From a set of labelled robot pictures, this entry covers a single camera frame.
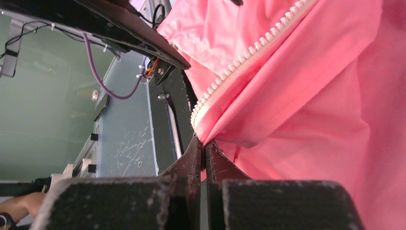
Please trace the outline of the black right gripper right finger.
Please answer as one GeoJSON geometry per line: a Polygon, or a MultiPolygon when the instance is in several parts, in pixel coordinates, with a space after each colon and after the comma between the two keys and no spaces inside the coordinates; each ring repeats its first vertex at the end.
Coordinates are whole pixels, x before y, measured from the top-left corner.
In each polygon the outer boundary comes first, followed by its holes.
{"type": "Polygon", "coordinates": [[[212,230],[362,230],[346,189],[333,181],[254,180],[211,142],[205,147],[212,230]]]}

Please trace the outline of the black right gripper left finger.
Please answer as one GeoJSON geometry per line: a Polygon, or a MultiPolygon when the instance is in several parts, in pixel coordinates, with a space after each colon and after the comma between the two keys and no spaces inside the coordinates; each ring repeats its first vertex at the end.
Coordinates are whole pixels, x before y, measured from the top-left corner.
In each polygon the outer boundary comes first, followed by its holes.
{"type": "Polygon", "coordinates": [[[71,178],[50,189],[33,230],[197,230],[202,145],[157,177],[71,178]]]}

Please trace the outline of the pink zip-up jacket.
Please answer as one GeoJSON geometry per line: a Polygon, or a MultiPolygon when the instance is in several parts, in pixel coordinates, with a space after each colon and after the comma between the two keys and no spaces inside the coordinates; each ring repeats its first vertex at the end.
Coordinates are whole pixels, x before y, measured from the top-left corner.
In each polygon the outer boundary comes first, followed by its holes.
{"type": "Polygon", "coordinates": [[[254,179],[342,184],[368,230],[406,227],[403,0],[178,0],[192,127],[254,179]]]}

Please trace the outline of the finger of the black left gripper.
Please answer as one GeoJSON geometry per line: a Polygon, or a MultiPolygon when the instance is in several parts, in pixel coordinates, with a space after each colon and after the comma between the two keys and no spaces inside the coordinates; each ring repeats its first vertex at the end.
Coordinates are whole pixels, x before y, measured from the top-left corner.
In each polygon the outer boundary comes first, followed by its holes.
{"type": "Polygon", "coordinates": [[[2,0],[0,7],[124,44],[180,69],[190,68],[189,62],[140,17],[106,0],[2,0]]]}

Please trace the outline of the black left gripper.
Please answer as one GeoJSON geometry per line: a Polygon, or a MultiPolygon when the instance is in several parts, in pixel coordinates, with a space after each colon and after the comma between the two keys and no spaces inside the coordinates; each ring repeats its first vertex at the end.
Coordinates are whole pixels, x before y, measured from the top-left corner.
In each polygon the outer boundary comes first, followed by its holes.
{"type": "Polygon", "coordinates": [[[179,159],[193,137],[190,118],[195,102],[185,72],[164,60],[149,63],[147,80],[156,150],[179,159]]]}

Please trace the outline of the operator hand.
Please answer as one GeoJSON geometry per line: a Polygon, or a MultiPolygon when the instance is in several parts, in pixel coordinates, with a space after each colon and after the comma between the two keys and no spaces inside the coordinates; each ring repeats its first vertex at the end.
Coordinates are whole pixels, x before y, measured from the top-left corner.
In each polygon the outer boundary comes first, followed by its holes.
{"type": "Polygon", "coordinates": [[[27,216],[34,220],[44,201],[45,193],[34,192],[23,196],[12,197],[0,204],[0,212],[7,213],[15,223],[27,216]]]}

